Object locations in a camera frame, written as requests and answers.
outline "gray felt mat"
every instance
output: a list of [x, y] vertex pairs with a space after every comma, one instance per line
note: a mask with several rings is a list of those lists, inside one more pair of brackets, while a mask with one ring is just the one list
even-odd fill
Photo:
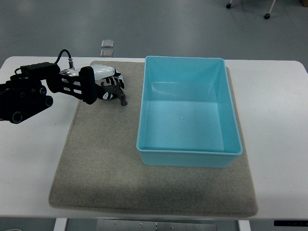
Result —
[[245, 148], [226, 168], [144, 165], [136, 149], [144, 64], [103, 64], [122, 73], [128, 105], [122, 107], [118, 99], [79, 102], [51, 188], [51, 206], [145, 215], [257, 213]]

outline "plastic storage container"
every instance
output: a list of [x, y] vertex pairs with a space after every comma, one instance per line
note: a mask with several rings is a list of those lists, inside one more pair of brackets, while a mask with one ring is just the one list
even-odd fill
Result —
[[223, 59], [146, 57], [137, 149], [159, 166], [226, 167], [242, 154]]

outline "black cable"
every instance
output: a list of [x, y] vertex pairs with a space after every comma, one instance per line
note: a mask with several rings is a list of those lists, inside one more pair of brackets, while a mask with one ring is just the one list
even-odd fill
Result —
[[66, 49], [63, 49], [62, 51], [60, 51], [59, 56], [58, 56], [57, 60], [54, 62], [54, 64], [58, 64], [58, 62], [59, 62], [59, 60], [60, 60], [60, 58], [61, 58], [63, 52], [66, 52], [66, 53], [67, 53], [69, 59], [72, 58], [72, 57], [71, 57], [71, 54], [69, 53], [69, 51], [66, 50]]
[[15, 74], [17, 74], [17, 71], [18, 71], [18, 70], [20, 70], [20, 68], [17, 68], [17, 69], [14, 71], [14, 72], [15, 72]]

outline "white table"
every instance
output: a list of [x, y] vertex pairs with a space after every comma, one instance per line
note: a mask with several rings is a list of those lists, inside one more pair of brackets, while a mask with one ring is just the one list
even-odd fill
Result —
[[[55, 60], [11, 57], [0, 69], [0, 83], [9, 80], [21, 65]], [[74, 58], [74, 65], [80, 68], [94, 60], [144, 62]], [[67, 58], [58, 64], [61, 69], [67, 68]], [[307, 72], [295, 61], [226, 60], [226, 66], [231, 73], [259, 207], [257, 215], [249, 219], [308, 219]], [[0, 121], [0, 216], [181, 219], [50, 207], [51, 183], [78, 100], [61, 93], [48, 94], [54, 98], [51, 108], [19, 125]]]

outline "chair wheel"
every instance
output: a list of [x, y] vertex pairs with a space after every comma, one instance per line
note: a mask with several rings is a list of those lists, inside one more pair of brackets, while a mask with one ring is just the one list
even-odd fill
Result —
[[269, 13], [266, 13], [266, 14], [264, 15], [264, 18], [265, 18], [265, 19], [269, 19], [269, 18], [270, 18], [270, 14], [269, 14]]

